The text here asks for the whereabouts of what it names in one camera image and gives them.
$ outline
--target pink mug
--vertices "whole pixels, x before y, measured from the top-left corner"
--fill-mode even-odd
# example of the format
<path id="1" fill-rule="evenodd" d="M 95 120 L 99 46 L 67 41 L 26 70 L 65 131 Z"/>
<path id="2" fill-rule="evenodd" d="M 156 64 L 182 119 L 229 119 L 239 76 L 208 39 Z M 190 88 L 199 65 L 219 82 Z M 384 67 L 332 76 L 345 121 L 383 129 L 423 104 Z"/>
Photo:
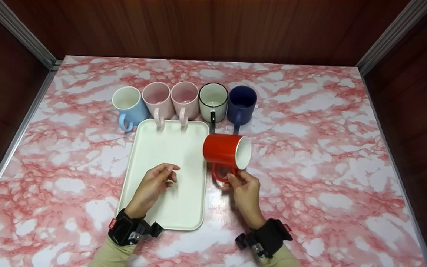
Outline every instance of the pink mug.
<path id="1" fill-rule="evenodd" d="M 158 127 L 164 125 L 165 119 L 169 120 L 176 114 L 171 100 L 171 91 L 165 83 L 148 84 L 144 88 L 142 96 Z"/>
<path id="2" fill-rule="evenodd" d="M 191 82 L 176 83 L 171 89 L 171 98 L 182 126 L 199 116 L 199 89 Z"/>

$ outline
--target person's left hand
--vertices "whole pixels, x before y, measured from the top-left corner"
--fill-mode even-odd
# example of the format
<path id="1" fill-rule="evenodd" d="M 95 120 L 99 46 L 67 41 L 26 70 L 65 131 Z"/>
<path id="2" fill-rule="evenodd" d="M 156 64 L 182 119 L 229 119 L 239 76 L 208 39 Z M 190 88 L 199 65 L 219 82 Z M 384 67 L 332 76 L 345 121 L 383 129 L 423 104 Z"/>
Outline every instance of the person's left hand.
<path id="1" fill-rule="evenodd" d="M 125 208 L 126 215 L 130 218 L 144 217 L 156 203 L 159 195 L 164 193 L 168 187 L 173 187 L 173 183 L 178 182 L 174 169 L 179 170 L 180 167 L 163 163 L 148 170 Z"/>

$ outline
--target marble pattern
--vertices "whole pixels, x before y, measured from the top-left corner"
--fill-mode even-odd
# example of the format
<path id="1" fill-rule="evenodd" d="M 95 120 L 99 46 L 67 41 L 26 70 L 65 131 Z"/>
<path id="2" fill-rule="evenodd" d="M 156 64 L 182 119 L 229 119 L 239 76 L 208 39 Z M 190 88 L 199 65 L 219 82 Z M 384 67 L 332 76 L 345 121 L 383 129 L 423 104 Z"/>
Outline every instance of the marble pattern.
<path id="1" fill-rule="evenodd" d="M 0 181 L 0 266 L 90 262 L 135 137 L 117 127 L 111 96 L 152 81 L 256 90 L 240 130 L 254 146 L 248 171 L 264 215 L 292 228 L 286 245 L 304 266 L 424 265 L 357 68 L 68 56 Z M 235 246 L 243 225 L 230 197 L 207 179 L 203 225 L 141 241 L 132 266 L 256 265 Z"/>

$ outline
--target mug handle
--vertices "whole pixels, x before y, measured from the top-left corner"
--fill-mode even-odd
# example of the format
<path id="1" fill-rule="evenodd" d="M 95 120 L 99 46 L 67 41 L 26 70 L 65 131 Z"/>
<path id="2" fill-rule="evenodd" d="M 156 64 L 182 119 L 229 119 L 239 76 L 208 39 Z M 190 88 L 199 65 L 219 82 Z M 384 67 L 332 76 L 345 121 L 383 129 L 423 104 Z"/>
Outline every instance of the mug handle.
<path id="1" fill-rule="evenodd" d="M 217 168 L 216 168 L 215 166 L 216 166 L 216 164 L 212 164 L 212 176 L 213 176 L 217 181 L 221 181 L 221 182 L 224 182 L 224 183 L 228 183 L 228 182 L 229 182 L 229 181 L 228 181 L 228 179 L 224 179 L 224 178 L 222 178 L 222 177 L 218 176 L 218 174 L 217 174 Z M 232 168 L 232 169 L 231 169 L 231 171 L 232 171 L 232 174 L 233 174 L 233 175 L 235 175 L 235 176 L 237 176 L 237 175 L 238 175 L 238 169 Z"/>
<path id="2" fill-rule="evenodd" d="M 158 127 L 164 126 L 164 117 L 159 117 L 159 108 L 154 109 L 154 121 Z"/>
<path id="3" fill-rule="evenodd" d="M 128 127 L 126 128 L 124 125 L 124 120 L 126 118 L 126 114 L 120 114 L 120 118 L 118 118 L 118 126 L 125 132 L 130 132 L 133 130 L 134 124 L 132 122 L 128 122 Z"/>
<path id="4" fill-rule="evenodd" d="M 238 132 L 240 131 L 240 122 L 242 121 L 242 113 L 237 112 L 237 115 L 235 117 L 235 123 L 234 123 L 234 135 L 238 135 Z"/>
<path id="5" fill-rule="evenodd" d="M 181 108 L 181 111 L 179 111 L 179 120 L 182 126 L 187 126 L 189 118 L 185 115 L 185 108 Z"/>
<path id="6" fill-rule="evenodd" d="M 215 110 L 210 112 L 210 134 L 215 133 Z"/>

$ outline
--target pink mug handle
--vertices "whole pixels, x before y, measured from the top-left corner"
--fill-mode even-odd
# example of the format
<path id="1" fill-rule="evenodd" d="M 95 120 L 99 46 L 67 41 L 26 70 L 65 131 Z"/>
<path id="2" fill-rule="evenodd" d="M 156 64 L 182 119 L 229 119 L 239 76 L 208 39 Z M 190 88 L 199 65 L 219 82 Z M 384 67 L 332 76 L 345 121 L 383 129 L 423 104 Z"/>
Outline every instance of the pink mug handle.
<path id="1" fill-rule="evenodd" d="M 221 181 L 221 182 L 228 183 L 228 182 L 229 182 L 229 181 L 228 181 L 228 179 L 224 179 L 224 178 L 222 178 L 222 177 L 218 176 L 218 174 L 217 174 L 217 168 L 216 168 L 215 166 L 216 166 L 216 164 L 212 164 L 212 176 L 213 176 L 215 179 L 217 179 L 217 181 Z M 235 175 L 235 176 L 237 176 L 237 175 L 238 175 L 238 169 L 232 168 L 232 169 L 231 169 L 231 172 L 232 172 L 232 174 L 233 174 L 233 175 Z"/>
<path id="2" fill-rule="evenodd" d="M 179 111 L 179 120 L 182 126 L 187 126 L 189 118 L 185 116 L 185 108 L 181 108 L 181 111 Z"/>
<path id="3" fill-rule="evenodd" d="M 154 109 L 154 121 L 158 127 L 164 126 L 164 117 L 159 118 L 159 108 Z"/>

